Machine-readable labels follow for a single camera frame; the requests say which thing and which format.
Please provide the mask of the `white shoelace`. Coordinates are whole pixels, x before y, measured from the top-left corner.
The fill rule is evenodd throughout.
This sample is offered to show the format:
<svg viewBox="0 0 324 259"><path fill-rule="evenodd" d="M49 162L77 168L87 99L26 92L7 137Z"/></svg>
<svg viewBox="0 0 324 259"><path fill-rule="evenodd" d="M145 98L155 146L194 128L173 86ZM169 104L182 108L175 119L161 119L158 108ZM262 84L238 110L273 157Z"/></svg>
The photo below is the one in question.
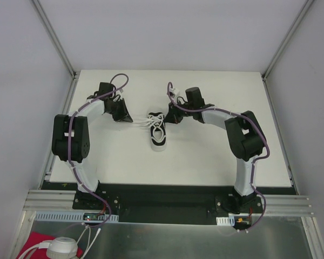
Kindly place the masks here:
<svg viewBox="0 0 324 259"><path fill-rule="evenodd" d="M162 146L166 142L165 116L162 112L150 112L145 119L137 119L134 124L147 127L151 142L156 146Z"/></svg>

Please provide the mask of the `black white canvas sneaker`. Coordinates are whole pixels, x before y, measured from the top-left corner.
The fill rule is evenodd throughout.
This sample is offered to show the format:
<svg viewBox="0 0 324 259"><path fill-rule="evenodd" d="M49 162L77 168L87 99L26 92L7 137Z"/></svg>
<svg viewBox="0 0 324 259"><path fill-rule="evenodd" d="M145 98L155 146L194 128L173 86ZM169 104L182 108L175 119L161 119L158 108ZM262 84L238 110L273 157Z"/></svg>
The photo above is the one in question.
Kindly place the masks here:
<svg viewBox="0 0 324 259"><path fill-rule="evenodd" d="M162 112L150 112L147 116L150 130L151 147L156 152L164 151L166 148L165 116Z"/></svg>

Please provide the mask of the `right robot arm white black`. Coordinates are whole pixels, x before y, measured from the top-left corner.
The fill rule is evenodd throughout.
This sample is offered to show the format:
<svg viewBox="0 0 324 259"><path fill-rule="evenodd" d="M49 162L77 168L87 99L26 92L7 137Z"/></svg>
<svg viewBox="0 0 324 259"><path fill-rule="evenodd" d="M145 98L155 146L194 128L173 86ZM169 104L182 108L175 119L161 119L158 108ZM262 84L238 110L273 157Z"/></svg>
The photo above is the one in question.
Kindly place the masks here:
<svg viewBox="0 0 324 259"><path fill-rule="evenodd" d="M246 212L257 196L255 163L267 147L266 138L254 113L233 113L206 104L198 87L188 88L185 93L186 100L178 94L171 82L168 83L170 103L165 122L178 124L184 117L192 117L202 124L210 124L226 131L230 150L237 159L237 174L232 194L221 201L221 207L233 214Z"/></svg>

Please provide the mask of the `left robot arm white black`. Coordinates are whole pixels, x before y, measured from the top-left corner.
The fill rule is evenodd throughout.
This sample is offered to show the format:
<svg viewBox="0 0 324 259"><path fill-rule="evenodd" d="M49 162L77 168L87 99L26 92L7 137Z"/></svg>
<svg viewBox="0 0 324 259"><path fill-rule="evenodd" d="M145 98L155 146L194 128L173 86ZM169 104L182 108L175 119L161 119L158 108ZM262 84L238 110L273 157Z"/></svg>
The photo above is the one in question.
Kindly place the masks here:
<svg viewBox="0 0 324 259"><path fill-rule="evenodd" d="M104 198L96 192L98 176L87 160L91 149L89 125L105 113L115 122L133 122L122 97L123 88L101 82L98 91L81 107L69 114L58 114L53 121L52 153L67 164L78 190L88 193L84 202L92 210L99 209Z"/></svg>

